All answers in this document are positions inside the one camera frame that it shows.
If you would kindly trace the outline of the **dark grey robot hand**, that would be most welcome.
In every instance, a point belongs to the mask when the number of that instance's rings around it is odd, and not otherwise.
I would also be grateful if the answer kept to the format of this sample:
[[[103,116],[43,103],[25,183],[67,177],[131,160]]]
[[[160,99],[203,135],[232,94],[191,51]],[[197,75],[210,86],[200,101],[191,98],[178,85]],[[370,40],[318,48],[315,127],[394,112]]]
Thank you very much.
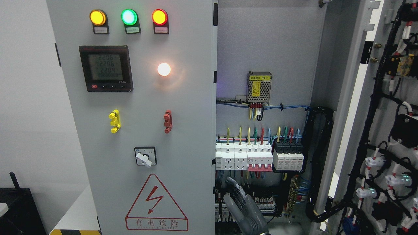
[[[266,220],[250,195],[231,177],[226,177],[230,192],[224,202],[244,235],[269,235]]]

